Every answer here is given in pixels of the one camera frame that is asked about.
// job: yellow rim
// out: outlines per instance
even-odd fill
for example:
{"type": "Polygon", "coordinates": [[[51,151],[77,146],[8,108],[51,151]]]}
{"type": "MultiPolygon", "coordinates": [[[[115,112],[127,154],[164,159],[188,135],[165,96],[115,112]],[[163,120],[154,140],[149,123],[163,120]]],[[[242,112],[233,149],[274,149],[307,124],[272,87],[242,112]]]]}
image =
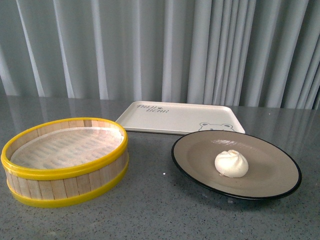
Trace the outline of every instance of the yellow rim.
{"type": "Polygon", "coordinates": [[[14,192],[14,190],[10,187],[10,185],[7,182],[7,185],[13,195],[13,197],[18,200],[19,202],[32,206],[37,208],[60,208],[60,207],[67,207],[71,205],[80,204],[89,200],[92,200],[96,197],[101,196],[102,194],[106,193],[110,189],[112,189],[114,186],[116,186],[120,180],[125,176],[127,170],[128,170],[129,161],[127,161],[124,169],[110,182],[107,184],[93,190],[90,192],[87,192],[85,194],[81,194],[79,196],[73,196],[69,198],[64,199],[57,199],[57,200],[42,200],[42,199],[32,199],[29,197],[21,196],[14,192]]]}
{"type": "Polygon", "coordinates": [[[128,146],[128,135],[126,130],[119,125],[118,123],[102,119],[102,118],[95,118],[95,117],[75,117],[75,118],[66,118],[61,120],[55,120],[51,122],[47,122],[38,126],[34,126],[32,128],[29,128],[20,134],[13,137],[8,143],[3,147],[2,153],[1,153],[1,162],[3,167],[12,175],[15,175],[20,178],[24,179],[30,179],[30,180],[59,180],[59,179],[66,179],[66,178],[73,178],[80,175],[88,174],[93,171],[96,171],[98,169],[101,169],[108,164],[112,163],[116,159],[118,159],[127,149],[128,146]],[[94,120],[94,121],[100,121],[100,122],[109,122],[113,125],[116,125],[119,129],[121,129],[124,132],[123,141],[122,143],[111,153],[98,158],[94,161],[73,166],[73,167],[65,167],[65,168],[58,168],[58,169],[34,169],[34,168],[28,168],[16,165],[12,163],[7,158],[7,150],[10,147],[10,145],[16,141],[18,138],[22,137],[23,135],[26,135],[30,133],[33,130],[43,128],[48,125],[62,123],[62,122],[70,122],[70,121],[83,121],[83,120],[94,120]]]}

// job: rectangular tray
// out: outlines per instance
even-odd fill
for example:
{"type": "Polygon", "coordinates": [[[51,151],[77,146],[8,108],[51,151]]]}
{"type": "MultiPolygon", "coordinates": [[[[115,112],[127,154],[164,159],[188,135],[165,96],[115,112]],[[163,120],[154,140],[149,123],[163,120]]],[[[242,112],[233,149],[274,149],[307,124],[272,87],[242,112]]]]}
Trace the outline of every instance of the rectangular tray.
{"type": "Polygon", "coordinates": [[[229,107],[135,101],[116,120],[128,131],[185,135],[203,130],[245,133],[229,107]]]}

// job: gray countertop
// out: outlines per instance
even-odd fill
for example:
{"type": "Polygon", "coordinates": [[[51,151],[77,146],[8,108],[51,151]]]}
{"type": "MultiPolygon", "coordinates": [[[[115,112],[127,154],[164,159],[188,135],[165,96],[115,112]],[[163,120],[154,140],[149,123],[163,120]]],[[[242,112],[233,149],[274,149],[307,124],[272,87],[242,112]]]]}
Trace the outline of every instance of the gray countertop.
{"type": "MultiPolygon", "coordinates": [[[[131,102],[0,96],[0,147],[39,124],[73,117],[115,121],[131,102]]],[[[318,239],[320,111],[230,107],[246,133],[287,152],[302,183],[275,200],[230,198],[206,189],[175,166],[180,135],[128,132],[129,168],[93,200],[36,208],[15,200],[0,168],[0,239],[318,239]]]]}

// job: bamboo steamer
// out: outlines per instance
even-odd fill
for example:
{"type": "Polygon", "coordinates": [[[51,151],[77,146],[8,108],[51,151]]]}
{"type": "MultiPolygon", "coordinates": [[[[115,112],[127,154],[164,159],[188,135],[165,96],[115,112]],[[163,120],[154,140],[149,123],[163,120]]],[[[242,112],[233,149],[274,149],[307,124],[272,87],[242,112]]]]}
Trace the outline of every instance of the bamboo steamer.
{"type": "Polygon", "coordinates": [[[1,162],[15,199],[33,207],[66,207],[104,194],[124,177],[128,136],[107,119],[56,120],[12,138],[1,162]]]}

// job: gray curtain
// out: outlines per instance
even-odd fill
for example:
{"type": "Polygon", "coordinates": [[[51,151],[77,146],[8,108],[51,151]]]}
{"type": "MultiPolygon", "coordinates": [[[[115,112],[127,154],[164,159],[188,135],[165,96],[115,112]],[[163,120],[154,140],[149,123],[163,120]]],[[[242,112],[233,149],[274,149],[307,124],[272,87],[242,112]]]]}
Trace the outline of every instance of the gray curtain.
{"type": "Polygon", "coordinates": [[[320,0],[1,0],[0,94],[318,109],[320,0]]]}

